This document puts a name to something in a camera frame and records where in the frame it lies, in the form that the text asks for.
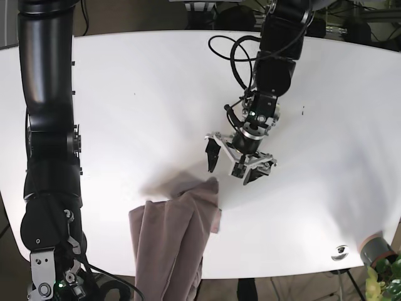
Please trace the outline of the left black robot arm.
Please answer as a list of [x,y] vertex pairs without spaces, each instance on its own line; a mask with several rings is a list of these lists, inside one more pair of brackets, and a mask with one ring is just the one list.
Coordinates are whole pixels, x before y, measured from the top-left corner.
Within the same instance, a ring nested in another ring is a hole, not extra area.
[[[261,142],[279,120],[279,97],[290,88],[303,48],[306,30],[313,19],[312,1],[271,1],[266,8],[260,37],[246,35],[234,41],[227,57],[232,73],[244,94],[238,100],[242,107],[239,118],[234,105],[225,105],[226,117],[234,132],[207,134],[207,170],[213,172],[223,151],[232,162],[229,174],[245,185],[268,176],[277,161],[273,155],[259,150]],[[236,50],[245,41],[256,41],[256,57],[246,56],[250,80],[245,84],[239,77]]]

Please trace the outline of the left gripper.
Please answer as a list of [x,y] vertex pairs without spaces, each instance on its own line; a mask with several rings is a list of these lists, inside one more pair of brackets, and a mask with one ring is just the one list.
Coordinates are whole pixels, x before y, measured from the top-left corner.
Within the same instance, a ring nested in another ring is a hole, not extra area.
[[[237,103],[242,105],[241,120],[234,112],[235,105],[224,106],[234,135],[211,133],[205,136],[207,171],[214,172],[220,150],[223,149],[231,160],[229,174],[242,179],[246,186],[261,177],[269,176],[272,167],[277,166],[273,155],[260,151],[259,147],[279,119],[278,97],[253,91],[242,96]],[[239,153],[239,159],[235,163],[232,150]]]

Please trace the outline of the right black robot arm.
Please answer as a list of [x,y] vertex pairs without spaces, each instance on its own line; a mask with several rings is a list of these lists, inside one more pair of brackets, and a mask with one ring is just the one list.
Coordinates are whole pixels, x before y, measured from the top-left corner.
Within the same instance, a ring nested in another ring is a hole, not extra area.
[[95,300],[81,225],[81,137],[73,118],[75,1],[18,3],[27,155],[20,234],[30,252],[30,300]]

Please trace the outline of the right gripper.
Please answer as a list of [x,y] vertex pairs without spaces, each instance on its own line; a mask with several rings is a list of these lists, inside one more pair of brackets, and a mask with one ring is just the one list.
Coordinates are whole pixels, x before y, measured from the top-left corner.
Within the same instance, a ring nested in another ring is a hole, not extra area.
[[28,248],[32,283],[28,300],[94,300],[95,279],[86,265],[86,242],[43,246],[35,241]]

